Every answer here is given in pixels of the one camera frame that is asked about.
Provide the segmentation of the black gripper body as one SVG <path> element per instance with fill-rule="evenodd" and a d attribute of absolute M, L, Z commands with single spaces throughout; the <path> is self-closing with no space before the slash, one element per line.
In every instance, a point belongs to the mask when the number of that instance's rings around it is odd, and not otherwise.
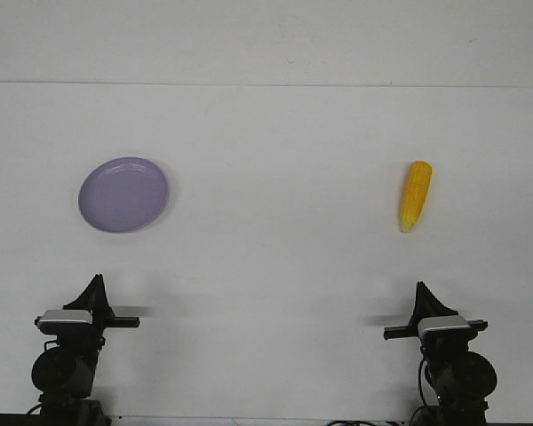
<path fill-rule="evenodd" d="M 409 326 L 407 325 L 407 326 L 399 326 L 399 327 L 386 327 L 383 332 L 383 337 L 385 340 L 417 337 L 421 342 L 428 342 L 428 341 L 437 340 L 440 338 L 470 341 L 470 340 L 473 340 L 480 332 L 486 330 L 488 327 L 488 322 L 483 319 L 466 320 L 466 321 L 471 326 L 471 329 L 467 331 L 463 331 L 462 333 L 440 332 L 440 333 L 428 336 L 425 340 L 420 340 L 418 337 L 418 328 L 409 328 Z"/>
<path fill-rule="evenodd" d="M 110 306 L 91 308 L 90 314 L 92 316 L 91 331 L 88 337 L 90 343 L 101 343 L 107 328 L 138 328 L 140 325 L 139 317 L 118 316 Z"/>

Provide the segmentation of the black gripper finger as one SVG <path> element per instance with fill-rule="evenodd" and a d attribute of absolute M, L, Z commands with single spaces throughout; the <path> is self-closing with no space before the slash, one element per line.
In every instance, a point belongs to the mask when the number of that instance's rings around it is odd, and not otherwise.
<path fill-rule="evenodd" d="M 423 299 L 423 282 L 418 281 L 416 285 L 416 291 L 415 291 L 415 301 L 414 306 L 412 310 L 412 314 L 410 316 L 408 326 L 409 328 L 417 328 L 419 321 L 422 319 L 422 299 Z"/>
<path fill-rule="evenodd" d="M 441 317 L 441 316 L 454 316 L 458 315 L 458 311 L 449 308 L 444 305 L 428 288 L 428 286 L 421 282 L 421 306 L 422 306 L 422 316 L 424 318 L 430 317 Z"/>
<path fill-rule="evenodd" d="M 72 302 L 63 306 L 64 310 L 95 311 L 101 306 L 100 290 L 102 275 L 96 274 L 85 290 Z"/>
<path fill-rule="evenodd" d="M 108 302 L 103 275 L 99 276 L 99 312 L 103 318 L 114 318 L 114 311 Z"/>

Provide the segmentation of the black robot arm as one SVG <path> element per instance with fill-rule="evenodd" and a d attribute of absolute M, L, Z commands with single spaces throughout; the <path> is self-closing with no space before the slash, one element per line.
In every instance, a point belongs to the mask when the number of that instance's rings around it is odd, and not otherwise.
<path fill-rule="evenodd" d="M 418 367 L 418 391 L 428 383 L 436 403 L 422 402 L 410 425 L 485 425 L 489 408 L 486 397 L 497 387 L 497 373 L 469 343 L 488 328 L 484 319 L 465 319 L 444 305 L 420 281 L 408 323 L 386 327 L 386 340 L 416 337 L 422 356 Z"/>
<path fill-rule="evenodd" d="M 36 328 L 52 339 L 32 366 L 31 380 L 41 395 L 27 416 L 38 425 L 110 425 L 102 403 L 91 398 L 104 333 L 139 325 L 138 317 L 115 314 L 101 274 L 76 300 L 37 316 Z"/>

